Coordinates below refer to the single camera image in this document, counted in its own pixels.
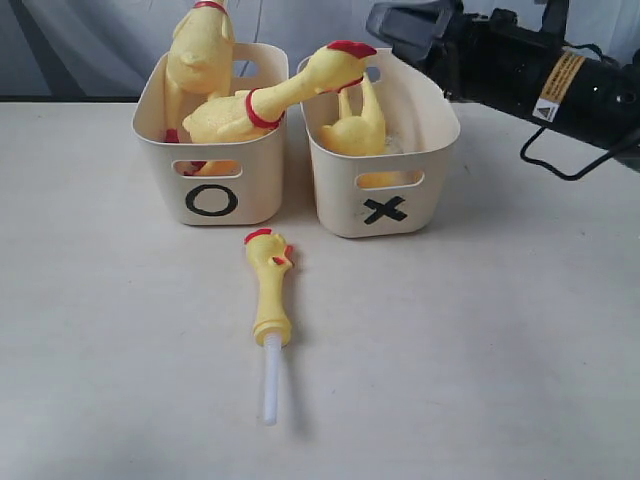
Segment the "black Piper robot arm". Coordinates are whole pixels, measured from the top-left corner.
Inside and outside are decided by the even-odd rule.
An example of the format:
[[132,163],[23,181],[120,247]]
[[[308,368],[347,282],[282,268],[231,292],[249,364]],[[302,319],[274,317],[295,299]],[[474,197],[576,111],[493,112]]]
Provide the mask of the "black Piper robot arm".
[[551,2],[534,31],[508,9],[484,15],[460,1],[379,2],[366,30],[452,99],[609,150],[639,127],[639,70],[579,54],[563,38],[568,6]]

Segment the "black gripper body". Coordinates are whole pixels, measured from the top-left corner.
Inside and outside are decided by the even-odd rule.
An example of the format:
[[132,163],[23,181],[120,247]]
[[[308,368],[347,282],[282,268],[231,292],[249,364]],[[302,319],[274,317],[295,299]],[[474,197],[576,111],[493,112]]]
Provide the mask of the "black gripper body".
[[461,1],[378,2],[366,31],[391,47],[392,54],[436,83],[446,95],[478,95],[471,72],[474,22]]

